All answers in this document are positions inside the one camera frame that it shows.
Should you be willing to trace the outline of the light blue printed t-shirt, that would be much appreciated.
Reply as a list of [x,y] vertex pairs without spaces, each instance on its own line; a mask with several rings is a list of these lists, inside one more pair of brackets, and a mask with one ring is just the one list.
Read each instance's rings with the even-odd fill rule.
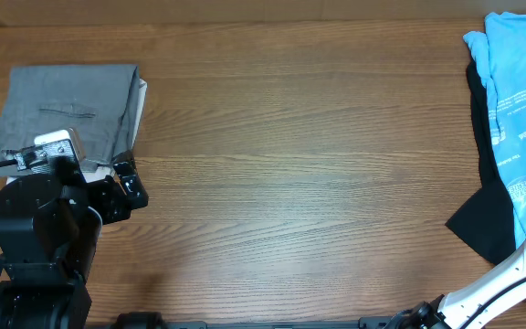
[[513,204],[513,240],[526,239],[526,15],[490,13],[463,37],[486,90],[490,145]]

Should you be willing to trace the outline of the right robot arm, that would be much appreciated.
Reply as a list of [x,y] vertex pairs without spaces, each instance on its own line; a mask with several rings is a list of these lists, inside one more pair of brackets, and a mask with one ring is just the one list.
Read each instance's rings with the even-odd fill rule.
[[392,318],[389,328],[479,329],[526,300],[526,239],[507,259],[469,286],[422,302]]

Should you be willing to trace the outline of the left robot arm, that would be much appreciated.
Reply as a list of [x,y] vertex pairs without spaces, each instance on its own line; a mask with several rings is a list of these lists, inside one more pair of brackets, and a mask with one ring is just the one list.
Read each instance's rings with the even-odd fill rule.
[[65,147],[16,154],[25,175],[0,190],[0,329],[82,328],[101,229],[147,207],[132,152],[87,182]]

